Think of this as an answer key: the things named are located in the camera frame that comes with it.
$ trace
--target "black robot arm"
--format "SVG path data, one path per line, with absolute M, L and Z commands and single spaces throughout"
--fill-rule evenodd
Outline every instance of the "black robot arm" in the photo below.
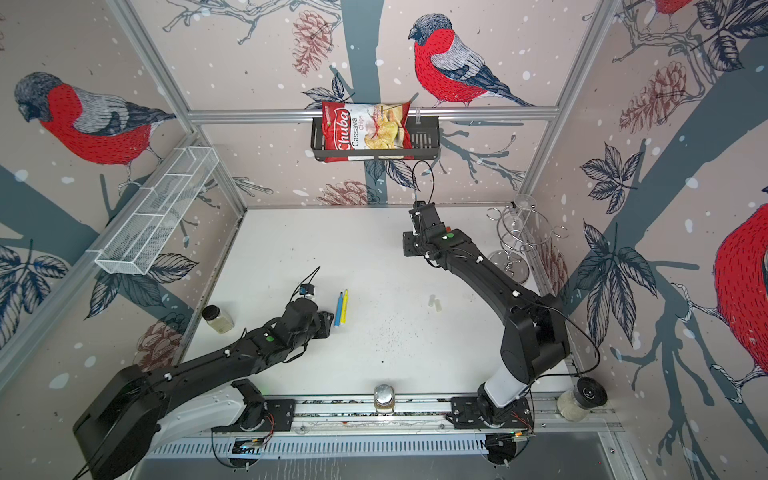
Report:
M 318 312 L 314 302 L 299 298 L 288 303 L 283 316 L 215 352 L 149 372 L 142 372 L 138 366 L 122 369 L 74 424 L 74 436 L 92 477 L 111 480 L 122 475 L 150 447 L 169 442 L 174 435 L 179 438 L 179 432 L 199 432 L 236 420 L 257 424 L 263 397 L 247 380 L 232 381 L 301 356 L 303 351 L 288 359 L 295 348 L 306 350 L 311 339 L 327 338 L 332 322 L 333 314 Z M 213 396 L 212 402 L 217 403 L 202 410 L 199 398 L 229 382 L 233 387 L 231 397 L 236 401 L 218 402 Z M 172 411 L 174 418 L 186 415 L 186 423 L 171 424 L 165 419 Z M 195 415 L 202 411 L 203 418 Z
M 461 230 L 440 220 L 435 204 L 417 201 L 409 211 L 413 231 L 402 235 L 406 257 L 428 261 L 464 280 L 504 324 L 502 362 L 521 383 L 530 384 L 570 354 L 561 301 L 539 296 L 506 276 Z

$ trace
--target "bag of chips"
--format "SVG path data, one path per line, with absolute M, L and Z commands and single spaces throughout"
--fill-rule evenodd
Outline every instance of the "bag of chips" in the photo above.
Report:
M 411 148 L 411 137 L 406 130 L 411 103 L 342 104 L 323 102 L 323 136 L 326 150 L 381 150 Z M 396 159 L 402 155 L 379 157 Z M 372 160 L 373 157 L 326 157 L 325 162 Z

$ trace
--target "white tabletop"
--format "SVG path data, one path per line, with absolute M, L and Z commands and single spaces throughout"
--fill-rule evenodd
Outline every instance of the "white tabletop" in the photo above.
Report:
M 438 207 L 446 225 L 468 234 L 480 251 L 498 250 L 485 207 Z M 201 321 L 185 360 L 222 348 L 283 314 L 291 292 L 316 266 L 319 308 L 336 311 L 349 290 L 346 325 L 314 339 L 295 362 L 254 376 L 264 395 L 372 393 L 388 383 L 400 394 L 470 393 L 501 365 L 503 325 L 463 280 L 404 257 L 405 208 L 249 210 L 210 303 L 235 321 L 216 333 Z M 525 287 L 538 292 L 533 276 Z M 442 311 L 429 306 L 434 295 Z M 561 362 L 552 372 L 567 372 Z M 548 377 L 534 392 L 561 392 L 568 377 Z

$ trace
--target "marker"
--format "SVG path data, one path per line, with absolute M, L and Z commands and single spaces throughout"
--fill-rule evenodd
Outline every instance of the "marker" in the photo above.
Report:
M 349 300 L 349 290 L 344 290 L 344 304 L 341 306 L 341 323 L 346 323 L 346 303 Z
M 341 322 L 341 312 L 344 304 L 344 292 L 339 292 L 339 305 L 336 307 L 336 320 L 333 322 L 333 326 L 339 326 Z

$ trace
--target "bird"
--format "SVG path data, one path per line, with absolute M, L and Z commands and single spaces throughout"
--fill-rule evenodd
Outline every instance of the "bird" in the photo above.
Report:
M 723 240 L 715 256 L 714 277 L 715 308 L 693 303 L 684 285 L 673 285 L 683 290 L 688 302 L 688 313 L 681 317 L 684 322 L 690 319 L 693 309 L 715 316 L 752 356 L 754 367 L 739 380 L 722 366 L 710 366 L 722 373 L 735 388 L 736 396 L 729 400 L 742 403 L 744 385 L 768 376 L 768 204 L 760 206 Z
M 650 24 L 653 22 L 654 18 L 656 18 L 657 13 L 663 13 L 665 15 L 669 15 L 669 21 L 670 26 L 667 28 L 667 30 L 664 31 L 662 35 L 665 35 L 668 31 L 672 29 L 677 28 L 677 24 L 672 23 L 672 15 L 674 15 L 675 12 L 683 8 L 685 5 L 688 5 L 693 0 L 637 0 L 635 3 L 631 3 L 627 5 L 625 10 L 628 12 L 631 8 L 638 6 L 641 3 L 644 2 L 651 2 L 654 4 L 654 13 L 652 14 L 650 20 L 648 20 L 648 25 L 644 28 L 645 31 L 650 30 Z
M 408 35 L 414 40 L 416 77 L 424 89 L 437 98 L 437 107 L 444 101 L 469 102 L 480 97 L 502 97 L 522 107 L 533 107 L 510 91 L 485 60 L 464 45 L 451 21 L 443 14 L 430 13 L 419 17 Z
M 158 108 L 142 107 L 116 95 L 95 94 L 65 84 L 55 75 L 36 71 L 21 79 L 14 90 L 18 111 L 29 122 L 40 121 L 73 154 L 103 165 L 125 165 L 131 180 L 131 162 L 149 145 L 154 129 L 176 118 Z

